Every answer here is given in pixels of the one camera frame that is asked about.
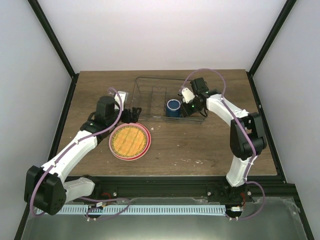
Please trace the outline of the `pink red plate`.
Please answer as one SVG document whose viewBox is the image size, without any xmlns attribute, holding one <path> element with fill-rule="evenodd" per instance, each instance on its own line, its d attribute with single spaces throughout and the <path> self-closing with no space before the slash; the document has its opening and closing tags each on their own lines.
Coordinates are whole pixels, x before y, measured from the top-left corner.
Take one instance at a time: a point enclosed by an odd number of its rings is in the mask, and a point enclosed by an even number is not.
<svg viewBox="0 0 320 240">
<path fill-rule="evenodd" d="M 118 155 L 116 155 L 112 150 L 111 150 L 111 138 L 112 136 L 115 134 L 115 131 L 118 130 L 119 128 L 121 127 L 124 127 L 124 126 L 131 126 L 131 127 L 138 127 L 140 129 L 142 129 L 145 133 L 146 133 L 146 136 L 147 136 L 147 145 L 145 147 L 145 149 L 143 150 L 142 153 L 140 153 L 138 156 L 135 156 L 135 157 L 131 157 L 131 158 L 124 158 L 124 157 L 120 157 Z M 142 124 L 140 123 L 124 123 L 124 124 L 121 124 L 120 126 L 117 126 L 114 131 L 110 134 L 110 137 L 109 137 L 109 142 L 108 142 L 108 145 L 109 145 L 109 149 L 111 151 L 111 153 L 118 159 L 120 160 L 124 160 L 124 161 L 134 161 L 134 160 L 137 160 L 139 158 L 141 158 L 142 156 L 144 156 L 147 151 L 149 150 L 150 146 L 151 146 L 151 134 L 149 132 L 149 130 L 144 127 Z"/>
</svg>

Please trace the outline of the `dark blue mug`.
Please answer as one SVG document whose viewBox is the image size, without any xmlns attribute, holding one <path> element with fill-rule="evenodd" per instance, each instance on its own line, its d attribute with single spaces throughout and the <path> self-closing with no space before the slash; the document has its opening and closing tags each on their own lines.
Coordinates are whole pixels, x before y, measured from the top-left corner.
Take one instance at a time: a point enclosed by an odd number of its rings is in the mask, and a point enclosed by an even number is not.
<svg viewBox="0 0 320 240">
<path fill-rule="evenodd" d="M 181 102 L 177 99 L 170 99 L 165 106 L 165 116 L 168 118 L 179 118 L 181 116 Z"/>
</svg>

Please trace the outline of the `black wire dish rack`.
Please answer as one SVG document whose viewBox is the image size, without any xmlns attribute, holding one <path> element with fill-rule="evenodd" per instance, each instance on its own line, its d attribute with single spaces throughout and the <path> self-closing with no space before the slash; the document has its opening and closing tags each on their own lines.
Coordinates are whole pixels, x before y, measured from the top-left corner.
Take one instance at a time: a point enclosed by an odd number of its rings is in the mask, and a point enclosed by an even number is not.
<svg viewBox="0 0 320 240">
<path fill-rule="evenodd" d="M 181 78 L 138 76 L 134 81 L 130 106 L 141 108 L 139 121 L 177 122 L 200 124 L 203 113 L 184 117 L 183 100 L 179 90 Z"/>
</svg>

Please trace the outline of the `orange woven plate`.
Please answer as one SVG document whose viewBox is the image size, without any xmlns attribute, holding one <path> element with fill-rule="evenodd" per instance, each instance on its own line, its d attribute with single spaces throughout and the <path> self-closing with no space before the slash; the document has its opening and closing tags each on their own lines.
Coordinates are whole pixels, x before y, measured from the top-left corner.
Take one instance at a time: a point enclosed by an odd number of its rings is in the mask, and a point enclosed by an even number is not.
<svg viewBox="0 0 320 240">
<path fill-rule="evenodd" d="M 139 127 L 123 126 L 111 138 L 111 150 L 122 158 L 133 158 L 147 146 L 147 135 Z"/>
</svg>

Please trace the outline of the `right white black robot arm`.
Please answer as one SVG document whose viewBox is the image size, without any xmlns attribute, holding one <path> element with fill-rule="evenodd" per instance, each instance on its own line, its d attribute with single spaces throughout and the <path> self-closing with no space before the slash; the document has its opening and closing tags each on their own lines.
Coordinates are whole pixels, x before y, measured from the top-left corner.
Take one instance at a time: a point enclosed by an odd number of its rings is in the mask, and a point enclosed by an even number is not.
<svg viewBox="0 0 320 240">
<path fill-rule="evenodd" d="M 229 146 L 233 159 L 226 174 L 228 185 L 222 188 L 222 195 L 232 202 L 240 196 L 239 187 L 247 183 L 252 165 L 267 147 L 262 117 L 257 112 L 237 107 L 225 98 L 224 92 L 210 90 L 202 77 L 192 80 L 190 85 L 191 89 L 182 86 L 179 91 L 182 116 L 212 112 L 230 127 Z"/>
</svg>

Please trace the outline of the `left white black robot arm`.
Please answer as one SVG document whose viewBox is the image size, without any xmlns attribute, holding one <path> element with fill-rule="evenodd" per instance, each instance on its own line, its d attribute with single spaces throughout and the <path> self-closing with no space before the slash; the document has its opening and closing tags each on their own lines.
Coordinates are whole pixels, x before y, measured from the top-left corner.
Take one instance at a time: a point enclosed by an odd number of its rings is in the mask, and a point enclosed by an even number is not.
<svg viewBox="0 0 320 240">
<path fill-rule="evenodd" d="M 68 202 L 86 197 L 97 202 L 102 189 L 89 177 L 67 181 L 72 169 L 102 140 L 108 137 L 118 123 L 137 123 L 142 108 L 125 108 L 126 92 L 99 98 L 96 109 L 80 127 L 74 139 L 55 157 L 41 167 L 32 166 L 26 173 L 24 200 L 30 213 L 38 216 L 57 214 Z"/>
</svg>

